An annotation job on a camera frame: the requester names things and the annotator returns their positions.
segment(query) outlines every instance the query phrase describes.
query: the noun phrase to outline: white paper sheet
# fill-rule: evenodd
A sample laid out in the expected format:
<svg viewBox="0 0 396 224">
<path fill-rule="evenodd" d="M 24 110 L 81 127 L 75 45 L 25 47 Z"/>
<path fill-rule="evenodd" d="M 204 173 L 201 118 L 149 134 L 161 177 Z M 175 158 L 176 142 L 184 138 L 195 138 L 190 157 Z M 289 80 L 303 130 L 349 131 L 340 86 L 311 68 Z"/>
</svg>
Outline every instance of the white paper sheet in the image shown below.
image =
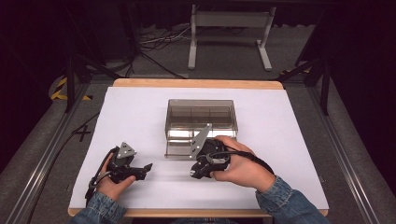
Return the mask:
<svg viewBox="0 0 396 224">
<path fill-rule="evenodd" d="M 110 87 L 93 139 L 78 174 L 69 208 L 85 207 L 85 192 L 107 152 L 124 141 L 137 151 L 131 163 L 153 163 L 146 180 L 120 197 L 127 208 L 258 209 L 255 189 L 194 179 L 194 161 L 165 159 L 165 120 L 169 99 L 233 100 L 237 139 L 249 146 L 318 209 L 328 209 L 289 98 L 282 90 Z"/>
</svg>

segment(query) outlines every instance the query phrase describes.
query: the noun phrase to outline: metal rail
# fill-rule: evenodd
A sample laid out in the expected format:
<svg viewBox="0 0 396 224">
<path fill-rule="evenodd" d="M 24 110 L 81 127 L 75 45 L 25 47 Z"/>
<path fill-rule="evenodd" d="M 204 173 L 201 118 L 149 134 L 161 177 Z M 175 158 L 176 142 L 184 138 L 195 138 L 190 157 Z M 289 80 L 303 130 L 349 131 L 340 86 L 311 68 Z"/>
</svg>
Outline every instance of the metal rail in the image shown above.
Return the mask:
<svg viewBox="0 0 396 224">
<path fill-rule="evenodd" d="M 27 209 L 29 208 L 32 200 L 37 196 L 37 192 L 42 187 L 43 179 L 46 176 L 47 172 L 50 172 L 50 164 L 55 160 L 56 154 L 59 149 L 60 141 L 64 135 L 64 132 L 71 120 L 73 118 L 78 104 L 81 102 L 82 97 L 84 96 L 86 90 L 88 89 L 89 84 L 81 84 L 78 88 L 77 92 L 77 100 L 74 105 L 71 107 L 68 113 L 64 113 L 58 128 L 55 131 L 55 134 L 52 136 L 49 145 L 47 146 L 43 156 L 38 162 L 37 167 L 33 171 L 32 175 L 29 178 L 26 187 L 24 188 L 20 198 L 15 204 L 12 212 L 8 216 L 6 223 L 21 223 L 23 216 L 25 215 Z"/>
<path fill-rule="evenodd" d="M 350 190 L 355 197 L 356 203 L 361 210 L 361 214 L 365 222 L 370 224 L 379 223 L 378 218 L 375 215 L 375 211 L 366 196 L 363 186 L 361 185 L 361 181 L 355 170 L 353 169 L 353 166 L 349 161 L 346 151 L 341 144 L 341 141 L 338 138 L 334 127 L 332 126 L 332 121 L 328 116 L 325 116 L 322 113 L 318 92 L 313 87 L 307 89 L 311 100 L 314 102 L 315 108 L 320 114 L 320 118 L 323 121 L 323 124 L 325 125 L 330 138 L 332 139 L 332 149 L 334 151 L 335 157 L 340 164 L 341 170 L 346 177 L 346 182 L 348 183 Z"/>
</svg>

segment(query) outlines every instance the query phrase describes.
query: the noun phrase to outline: table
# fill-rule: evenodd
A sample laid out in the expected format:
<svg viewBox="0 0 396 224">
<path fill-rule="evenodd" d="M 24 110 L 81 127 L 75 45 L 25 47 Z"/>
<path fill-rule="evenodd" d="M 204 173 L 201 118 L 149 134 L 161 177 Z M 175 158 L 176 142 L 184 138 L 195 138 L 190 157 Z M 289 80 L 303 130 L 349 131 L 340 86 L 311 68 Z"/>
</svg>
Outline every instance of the table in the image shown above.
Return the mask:
<svg viewBox="0 0 396 224">
<path fill-rule="evenodd" d="M 329 205 L 294 117 L 289 98 L 275 81 L 117 79 L 109 87 L 68 212 L 85 207 L 88 182 L 107 152 L 121 142 L 137 151 L 131 166 L 153 163 L 119 203 L 127 217 L 265 217 L 254 189 L 214 179 L 194 179 L 194 161 L 170 161 L 164 132 L 169 99 L 234 101 L 237 138 L 265 159 L 277 175 L 300 190 L 322 214 Z"/>
</svg>

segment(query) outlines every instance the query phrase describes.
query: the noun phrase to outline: denim jacket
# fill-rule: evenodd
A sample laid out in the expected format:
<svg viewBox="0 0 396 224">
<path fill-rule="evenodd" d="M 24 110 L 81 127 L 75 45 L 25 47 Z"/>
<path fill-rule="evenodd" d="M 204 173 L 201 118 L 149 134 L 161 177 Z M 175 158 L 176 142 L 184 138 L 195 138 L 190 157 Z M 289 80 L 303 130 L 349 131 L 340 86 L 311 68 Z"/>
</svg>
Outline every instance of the denim jacket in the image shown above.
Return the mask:
<svg viewBox="0 0 396 224">
<path fill-rule="evenodd" d="M 292 189 L 282 178 L 264 193 L 256 191 L 257 202 L 263 212 L 274 217 L 276 223 L 330 223 L 298 190 Z M 95 192 L 88 206 L 68 223 L 117 223 L 126 209 L 106 195 Z M 226 218 L 181 218 L 173 224 L 236 224 Z"/>
</svg>

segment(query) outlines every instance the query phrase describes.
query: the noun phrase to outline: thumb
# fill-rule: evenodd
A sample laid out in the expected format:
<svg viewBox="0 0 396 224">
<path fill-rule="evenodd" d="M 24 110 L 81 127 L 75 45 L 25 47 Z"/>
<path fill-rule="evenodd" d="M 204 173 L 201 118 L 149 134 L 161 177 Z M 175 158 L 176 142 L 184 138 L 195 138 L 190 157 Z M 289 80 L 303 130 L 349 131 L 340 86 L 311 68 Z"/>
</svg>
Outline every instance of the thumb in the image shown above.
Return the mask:
<svg viewBox="0 0 396 224">
<path fill-rule="evenodd" d="M 131 175 L 128 178 L 124 179 L 122 182 L 120 182 L 118 184 L 118 186 L 119 186 L 120 190 L 125 190 L 129 186 L 131 186 L 135 180 L 136 180 L 136 177 L 134 177 L 134 175 Z"/>
<path fill-rule="evenodd" d="M 227 173 L 224 171 L 213 171 L 210 176 L 215 178 L 217 181 L 227 181 Z"/>
</svg>

